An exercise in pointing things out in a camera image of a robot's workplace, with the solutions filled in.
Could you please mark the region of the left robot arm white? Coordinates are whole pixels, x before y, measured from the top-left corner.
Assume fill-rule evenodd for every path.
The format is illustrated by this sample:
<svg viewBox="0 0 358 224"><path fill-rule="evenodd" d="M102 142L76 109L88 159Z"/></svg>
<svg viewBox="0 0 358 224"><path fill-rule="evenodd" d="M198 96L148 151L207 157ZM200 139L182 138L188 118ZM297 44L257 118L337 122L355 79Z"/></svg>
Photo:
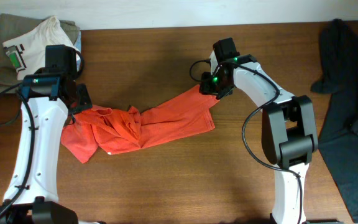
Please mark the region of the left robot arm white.
<svg viewBox="0 0 358 224"><path fill-rule="evenodd" d="M79 223L60 205L57 163L63 127L92 107L84 84L85 62L66 45L48 45L45 66L13 86L21 101L22 129L16 164L0 206L0 223Z"/></svg>

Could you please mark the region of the orange t-shirt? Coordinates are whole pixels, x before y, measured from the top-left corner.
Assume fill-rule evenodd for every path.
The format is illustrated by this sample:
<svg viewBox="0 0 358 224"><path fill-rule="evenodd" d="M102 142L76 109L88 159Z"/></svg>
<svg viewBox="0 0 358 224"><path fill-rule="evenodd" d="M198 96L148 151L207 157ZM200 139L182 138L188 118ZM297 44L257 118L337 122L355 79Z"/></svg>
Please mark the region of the orange t-shirt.
<svg viewBox="0 0 358 224"><path fill-rule="evenodd" d="M81 163L98 148L113 155L165 144L213 130L209 110L218 102L215 96L201 94L196 85L144 112L133 106L124 111L94 105L75 115L60 142Z"/></svg>

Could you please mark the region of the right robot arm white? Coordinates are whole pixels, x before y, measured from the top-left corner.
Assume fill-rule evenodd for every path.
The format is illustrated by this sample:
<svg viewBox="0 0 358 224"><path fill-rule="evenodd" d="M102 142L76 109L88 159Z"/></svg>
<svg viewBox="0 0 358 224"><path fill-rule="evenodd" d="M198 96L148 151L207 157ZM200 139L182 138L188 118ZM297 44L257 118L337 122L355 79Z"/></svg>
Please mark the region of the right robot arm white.
<svg viewBox="0 0 358 224"><path fill-rule="evenodd" d="M214 43L205 62L211 70L199 80L202 94L220 100L235 88L242 90L256 105L243 128L254 115L262 114L261 144L268 161L261 161L254 153L250 156L274 171L275 201L269 222L308 223L304 211L305 177L318 149L311 99L284 90L262 70L254 56L240 54L232 38Z"/></svg>

